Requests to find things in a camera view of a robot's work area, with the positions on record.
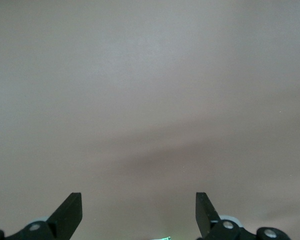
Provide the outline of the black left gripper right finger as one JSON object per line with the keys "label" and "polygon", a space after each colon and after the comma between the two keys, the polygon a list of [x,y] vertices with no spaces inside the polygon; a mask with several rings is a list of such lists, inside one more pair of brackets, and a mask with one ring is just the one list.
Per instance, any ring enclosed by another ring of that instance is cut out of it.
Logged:
{"label": "black left gripper right finger", "polygon": [[231,216],[220,216],[208,195],[197,192],[195,219],[201,240],[288,240],[290,237],[274,227],[260,227],[256,233],[247,231],[240,221]]}

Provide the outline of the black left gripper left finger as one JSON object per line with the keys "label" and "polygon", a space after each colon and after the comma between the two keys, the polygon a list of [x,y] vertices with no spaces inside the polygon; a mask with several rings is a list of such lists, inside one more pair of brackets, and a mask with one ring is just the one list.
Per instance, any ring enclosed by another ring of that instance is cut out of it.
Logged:
{"label": "black left gripper left finger", "polygon": [[69,240],[82,218],[82,194],[73,192],[46,220],[34,221],[10,236],[0,230],[0,240]]}

